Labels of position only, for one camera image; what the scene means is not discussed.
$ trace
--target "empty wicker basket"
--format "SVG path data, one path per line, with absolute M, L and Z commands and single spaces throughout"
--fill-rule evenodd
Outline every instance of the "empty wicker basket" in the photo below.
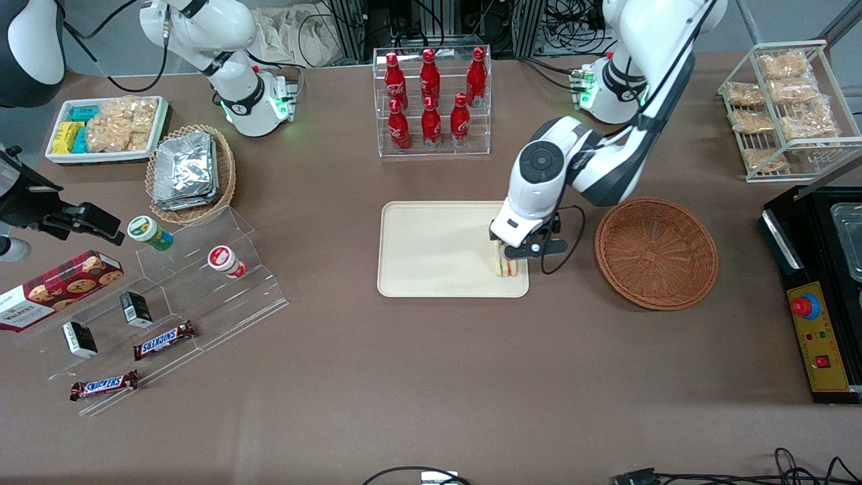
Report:
M 150 210 L 153 211 L 153 214 L 165 222 L 181 225 L 191 224 L 201 217 L 218 211 L 225 205 L 230 205 L 230 200 L 234 197 L 234 190 L 236 190 L 236 165 L 234 164 L 234 153 L 230 151 L 228 141 L 225 140 L 224 135 L 211 126 L 193 124 L 172 131 L 166 138 L 178 138 L 198 129 L 210 133 L 215 138 L 215 157 L 218 163 L 218 181 L 219 186 L 222 187 L 222 197 L 215 204 L 201 205 L 179 211 L 162 211 L 155 204 L 150 204 Z M 150 154 L 150 161 L 147 162 L 147 179 L 144 182 L 150 199 L 153 198 L 155 160 L 156 154 L 153 152 Z
M 709 293 L 718 254 L 709 232 L 683 207 L 633 198 L 599 224 L 596 258 L 614 289 L 653 310 L 681 310 Z

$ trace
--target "aluminum foil package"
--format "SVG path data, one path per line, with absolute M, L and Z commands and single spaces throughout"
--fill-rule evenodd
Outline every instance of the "aluminum foil package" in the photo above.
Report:
M 207 205 L 221 197 L 216 140 L 205 131 L 168 138 L 156 151 L 153 203 L 163 211 Z

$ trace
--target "yellow control panel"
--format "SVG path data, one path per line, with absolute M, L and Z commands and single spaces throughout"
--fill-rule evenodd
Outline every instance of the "yellow control panel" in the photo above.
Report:
M 820 282 L 789 290 L 787 300 L 811 390 L 816 393 L 847 392 L 849 386 L 844 362 L 835 344 Z

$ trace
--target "red bottle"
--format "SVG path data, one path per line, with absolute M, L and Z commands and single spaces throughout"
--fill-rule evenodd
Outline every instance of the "red bottle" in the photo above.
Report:
M 433 96 L 426 96 L 422 101 L 425 105 L 425 111 L 422 112 L 422 142 L 425 143 L 426 150 L 435 152 L 442 144 L 437 101 Z
M 467 95 L 459 92 L 455 95 L 455 107 L 449 118 L 452 146 L 463 148 L 467 146 L 467 132 L 470 129 L 470 110 L 467 109 Z
M 398 66 L 398 56 L 394 52 L 386 53 L 386 94 L 389 99 L 397 99 L 401 103 L 401 109 L 407 109 L 407 81 L 404 73 Z
M 473 49 L 473 62 L 467 68 L 467 104 L 474 107 L 484 106 L 485 80 L 488 67 L 484 63 L 484 47 Z
M 419 70 L 419 83 L 422 87 L 422 99 L 426 96 L 434 97 L 434 101 L 440 104 L 440 69 L 434 63 L 434 50 L 422 51 L 422 69 Z
M 401 112 L 401 102 L 390 99 L 389 113 L 389 134 L 392 137 L 392 145 L 397 153 L 406 153 L 410 149 L 410 130 L 407 117 Z

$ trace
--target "brown table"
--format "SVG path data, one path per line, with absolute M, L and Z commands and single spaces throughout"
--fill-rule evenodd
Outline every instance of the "brown table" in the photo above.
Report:
M 755 230 L 759 207 L 787 185 L 742 180 L 714 98 L 741 55 L 699 56 L 635 191 L 680 203 L 715 238 L 715 289 L 682 312 L 648 312 L 610 288 L 591 247 L 599 208 L 587 209 L 587 238 L 563 270 L 542 276 L 531 263 L 524 298 L 378 294 L 384 204 L 501 199 L 523 143 L 573 112 L 567 93 L 514 61 L 494 65 L 492 154 L 445 161 L 378 158 L 368 67 L 308 71 L 296 122 L 261 139 L 231 129 L 203 76 L 165 77 L 153 93 L 171 102 L 173 128 L 208 123 L 228 138 L 233 206 L 257 228 L 290 305 L 93 419 L 43 381 L 36 353 L 3 335 L 0 482 L 356 484 L 425 464 L 477 485 L 588 484 L 647 466 L 772 472 L 776 446 L 806 465 L 841 454 L 861 470 L 860 410 L 810 403 Z M 60 96 L 118 94 L 73 76 Z M 38 168 L 67 200 L 127 221 L 147 212 L 143 166 Z M 85 249 L 131 265 L 140 248 L 24 236 L 34 256 L 3 265 L 0 291 Z

